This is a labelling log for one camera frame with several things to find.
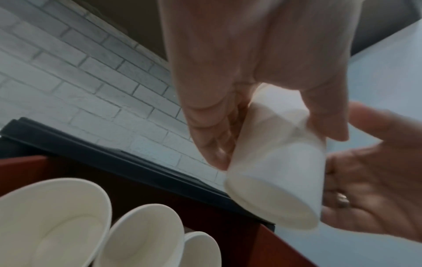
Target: ceiling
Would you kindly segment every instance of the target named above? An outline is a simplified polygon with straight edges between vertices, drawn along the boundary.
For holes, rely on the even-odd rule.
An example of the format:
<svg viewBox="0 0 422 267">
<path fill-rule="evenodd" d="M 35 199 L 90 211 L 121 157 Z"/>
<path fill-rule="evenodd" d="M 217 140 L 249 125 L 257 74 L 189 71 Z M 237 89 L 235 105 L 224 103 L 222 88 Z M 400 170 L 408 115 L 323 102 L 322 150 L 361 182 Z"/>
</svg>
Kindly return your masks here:
<svg viewBox="0 0 422 267">
<path fill-rule="evenodd" d="M 156 0 L 75 0 L 166 59 Z M 422 0 L 366 0 L 352 55 L 421 18 Z"/>
</svg>

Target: ring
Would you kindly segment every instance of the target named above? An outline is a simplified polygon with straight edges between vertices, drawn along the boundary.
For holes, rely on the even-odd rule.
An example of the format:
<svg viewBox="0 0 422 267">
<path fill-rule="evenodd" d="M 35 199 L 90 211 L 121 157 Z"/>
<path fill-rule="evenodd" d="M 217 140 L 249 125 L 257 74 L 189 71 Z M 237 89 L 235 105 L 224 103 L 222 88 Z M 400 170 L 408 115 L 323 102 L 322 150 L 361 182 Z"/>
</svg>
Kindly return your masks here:
<svg viewBox="0 0 422 267">
<path fill-rule="evenodd" d="M 344 194 L 337 192 L 337 203 L 340 208 L 350 207 L 350 201 Z"/>
</svg>

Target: wall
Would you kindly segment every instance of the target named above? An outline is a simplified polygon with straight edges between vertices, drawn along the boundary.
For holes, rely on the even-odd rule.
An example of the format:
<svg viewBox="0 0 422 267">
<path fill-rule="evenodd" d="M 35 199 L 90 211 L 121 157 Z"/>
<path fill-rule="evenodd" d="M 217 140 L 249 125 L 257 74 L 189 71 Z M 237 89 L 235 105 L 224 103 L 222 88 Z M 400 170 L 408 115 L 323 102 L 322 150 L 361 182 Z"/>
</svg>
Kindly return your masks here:
<svg viewBox="0 0 422 267">
<path fill-rule="evenodd" d="M 349 63 L 349 95 L 368 105 L 422 121 L 422 22 L 419 21 L 354 56 Z M 370 145 L 376 140 L 350 128 L 350 141 L 331 151 Z M 320 225 L 313 233 L 277 228 L 276 233 L 322 267 L 421 266 L 422 244 L 356 234 Z"/>
<path fill-rule="evenodd" d="M 167 63 L 69 0 L 0 0 L 0 128 L 29 117 L 222 189 Z"/>
</svg>

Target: white paper cup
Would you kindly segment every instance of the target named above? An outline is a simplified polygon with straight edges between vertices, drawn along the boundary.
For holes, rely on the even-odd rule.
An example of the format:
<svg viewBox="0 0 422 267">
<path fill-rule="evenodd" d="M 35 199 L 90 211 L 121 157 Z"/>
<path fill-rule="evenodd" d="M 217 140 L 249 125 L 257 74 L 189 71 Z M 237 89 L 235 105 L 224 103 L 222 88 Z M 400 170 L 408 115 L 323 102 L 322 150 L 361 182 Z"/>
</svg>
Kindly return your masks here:
<svg viewBox="0 0 422 267">
<path fill-rule="evenodd" d="M 241 207 L 277 225 L 313 229 L 320 220 L 325 143 L 307 127 L 299 92 L 268 86 L 254 96 L 227 171 Z"/>
<path fill-rule="evenodd" d="M 143 205 L 111 227 L 94 267 L 177 267 L 183 247 L 183 224 L 177 213 L 165 205 Z"/>
<path fill-rule="evenodd" d="M 75 178 L 35 183 L 0 198 L 0 266 L 86 267 L 105 241 L 111 203 Z"/>
<path fill-rule="evenodd" d="M 185 250 L 180 267 L 221 267 L 217 242 L 204 232 L 185 234 Z"/>
</svg>

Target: hand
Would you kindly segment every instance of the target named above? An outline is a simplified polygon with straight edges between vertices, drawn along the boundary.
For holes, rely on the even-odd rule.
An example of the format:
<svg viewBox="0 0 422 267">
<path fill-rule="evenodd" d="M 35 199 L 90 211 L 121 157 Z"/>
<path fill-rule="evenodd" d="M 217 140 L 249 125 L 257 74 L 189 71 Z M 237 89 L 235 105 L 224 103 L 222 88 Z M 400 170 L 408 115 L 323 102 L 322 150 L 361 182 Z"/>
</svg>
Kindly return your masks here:
<svg viewBox="0 0 422 267">
<path fill-rule="evenodd" d="M 261 82 L 300 90 L 323 135 L 347 140 L 346 70 L 362 0 L 160 0 L 195 144 L 225 170 Z"/>
<path fill-rule="evenodd" d="M 422 242 L 422 123 L 350 104 L 350 123 L 382 143 L 329 155 L 322 221 Z M 336 192 L 350 207 L 340 208 Z"/>
</svg>

